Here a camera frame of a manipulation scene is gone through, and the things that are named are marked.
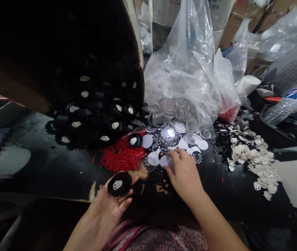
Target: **finger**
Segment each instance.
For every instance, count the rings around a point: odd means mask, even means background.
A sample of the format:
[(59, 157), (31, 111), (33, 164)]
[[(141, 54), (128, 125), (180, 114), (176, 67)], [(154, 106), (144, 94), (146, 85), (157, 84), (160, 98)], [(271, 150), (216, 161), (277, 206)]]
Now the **finger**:
[(128, 206), (131, 204), (132, 198), (128, 198), (125, 201), (122, 202), (122, 204), (119, 206), (119, 210), (121, 214), (124, 214)]
[(174, 172), (169, 166), (164, 166), (163, 169), (166, 170), (169, 179), (172, 181), (174, 180)]
[(130, 191), (126, 195), (124, 195), (118, 199), (119, 204), (121, 204), (123, 201), (125, 201), (126, 198), (128, 198), (132, 194), (133, 194), (133, 189), (130, 189)]
[(166, 155), (172, 157), (174, 164), (180, 162), (180, 157), (177, 155), (177, 152), (170, 151), (167, 152)]
[(189, 154), (184, 149), (177, 148), (174, 151), (180, 155), (180, 160), (186, 160), (189, 158)]
[(132, 177), (132, 185), (133, 185), (134, 183), (136, 183), (138, 180), (139, 180), (139, 176), (138, 176), (138, 175), (133, 176), (133, 177)]

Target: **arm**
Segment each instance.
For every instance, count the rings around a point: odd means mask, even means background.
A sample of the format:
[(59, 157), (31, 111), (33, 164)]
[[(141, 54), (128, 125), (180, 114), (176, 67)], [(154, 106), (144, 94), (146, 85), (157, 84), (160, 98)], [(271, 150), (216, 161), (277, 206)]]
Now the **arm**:
[(175, 149), (167, 155), (173, 159), (175, 172), (168, 166), (164, 169), (174, 189), (198, 220), (210, 250), (247, 250), (203, 190), (194, 157), (184, 149)]

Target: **white round disc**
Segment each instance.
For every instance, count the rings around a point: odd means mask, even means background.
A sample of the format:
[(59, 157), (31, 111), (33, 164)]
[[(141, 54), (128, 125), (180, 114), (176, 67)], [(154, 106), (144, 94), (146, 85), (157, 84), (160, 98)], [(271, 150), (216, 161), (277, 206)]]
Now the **white round disc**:
[(176, 146), (168, 146), (167, 148), (170, 149), (170, 150), (174, 150), (174, 149), (177, 148), (177, 145)]
[(187, 150), (189, 148), (188, 143), (184, 140), (181, 139), (179, 144), (177, 145), (178, 148), (183, 148), (184, 150)]
[(208, 149), (209, 144), (205, 140), (202, 140), (202, 144), (197, 144), (197, 146), (201, 150), (206, 150)]
[(167, 155), (163, 155), (160, 159), (160, 165), (162, 167), (164, 166), (169, 166), (172, 167), (173, 166), (173, 160), (171, 157), (167, 156)]
[(191, 155), (193, 152), (195, 152), (195, 151), (197, 151), (197, 152), (201, 152), (201, 150), (200, 150), (198, 147), (194, 146), (194, 147), (191, 147), (191, 148), (190, 148), (190, 155)]
[(152, 166), (157, 166), (159, 164), (159, 158), (158, 158), (158, 155), (156, 153), (156, 151), (153, 151), (151, 152), (149, 155), (148, 155), (148, 163)]
[(150, 135), (145, 135), (142, 138), (142, 147), (149, 148), (153, 144), (153, 137)]

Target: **cardboard box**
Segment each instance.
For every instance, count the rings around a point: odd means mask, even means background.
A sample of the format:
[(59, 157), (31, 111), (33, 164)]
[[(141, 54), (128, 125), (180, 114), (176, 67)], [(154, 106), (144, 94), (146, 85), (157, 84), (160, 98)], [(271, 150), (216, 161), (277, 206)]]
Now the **cardboard box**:
[(258, 31), (262, 33), (269, 29), (295, 6), (297, 6), (297, 0), (275, 0), (273, 5), (265, 14), (265, 18), (263, 18)]
[(241, 23), (245, 17), (246, 10), (236, 5), (233, 6), (231, 14), (228, 17), (228, 21), (221, 37), (219, 48), (222, 50), (227, 49), (230, 43), (233, 41), (236, 32), (238, 31)]

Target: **hand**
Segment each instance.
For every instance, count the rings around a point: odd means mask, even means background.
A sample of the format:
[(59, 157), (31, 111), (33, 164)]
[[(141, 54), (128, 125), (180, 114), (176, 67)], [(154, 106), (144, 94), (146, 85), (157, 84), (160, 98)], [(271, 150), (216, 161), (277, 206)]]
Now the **hand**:
[[(121, 216), (131, 204), (132, 198), (128, 197), (133, 193), (133, 189), (131, 189), (125, 196), (113, 197), (107, 190), (111, 179), (100, 188), (87, 212), (79, 220), (64, 251), (102, 250), (107, 244)], [(137, 175), (132, 177), (132, 185), (138, 179)]]
[(175, 191), (191, 207), (196, 202), (199, 193), (204, 192), (195, 158), (189, 156), (184, 149), (175, 149), (173, 152), (168, 152), (167, 155), (173, 159), (174, 172), (169, 166), (163, 168), (166, 170)]

